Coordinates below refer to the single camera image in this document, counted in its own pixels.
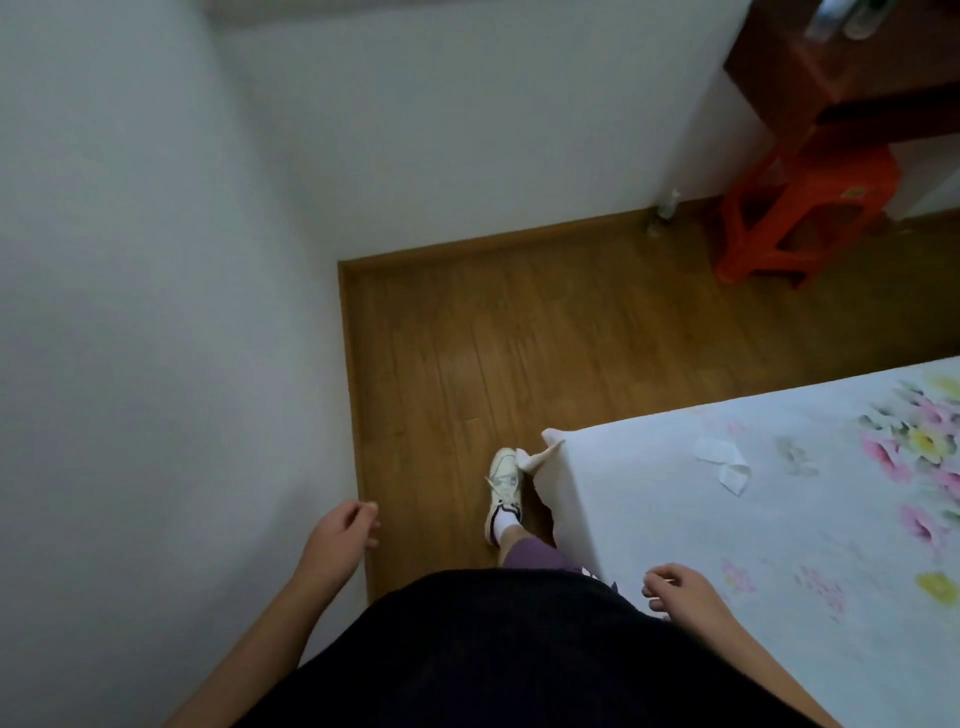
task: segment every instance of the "wooden desk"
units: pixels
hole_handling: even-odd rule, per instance
[[[960,2],[899,0],[866,40],[804,39],[819,0],[755,0],[727,73],[781,144],[828,151],[960,133]]]

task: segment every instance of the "purple pants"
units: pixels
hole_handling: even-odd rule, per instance
[[[507,552],[507,558],[503,560],[503,568],[573,571],[574,573],[581,573],[583,576],[597,578],[586,567],[568,559],[556,548],[548,546],[538,538],[517,541],[514,547]],[[615,583],[611,584],[611,589],[617,591]]]

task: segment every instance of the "foot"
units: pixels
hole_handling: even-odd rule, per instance
[[[499,511],[510,511],[519,521],[523,514],[520,505],[520,468],[516,466],[516,450],[501,448],[493,456],[487,482],[491,489],[490,513],[484,528],[487,543],[496,546],[493,537],[493,519]]]

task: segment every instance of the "yellow flower print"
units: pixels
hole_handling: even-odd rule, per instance
[[[943,390],[952,400],[960,400],[960,379],[955,376],[926,375],[925,379]]]
[[[957,587],[957,583],[942,571],[918,573],[914,576],[914,581],[917,582],[918,587],[948,607],[954,606],[960,597],[960,587]]]
[[[952,448],[947,436],[933,427],[918,425],[911,427],[906,436],[907,446],[934,465],[949,457]]]

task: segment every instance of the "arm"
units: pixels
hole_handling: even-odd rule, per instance
[[[376,513],[349,500],[317,523],[290,581],[165,728],[230,726],[297,669],[320,615],[377,546]]]
[[[810,720],[823,728],[842,728],[763,645],[751,637],[701,573],[680,564],[667,564],[647,571],[643,585],[643,594],[650,597],[651,610],[666,612],[671,621]]]

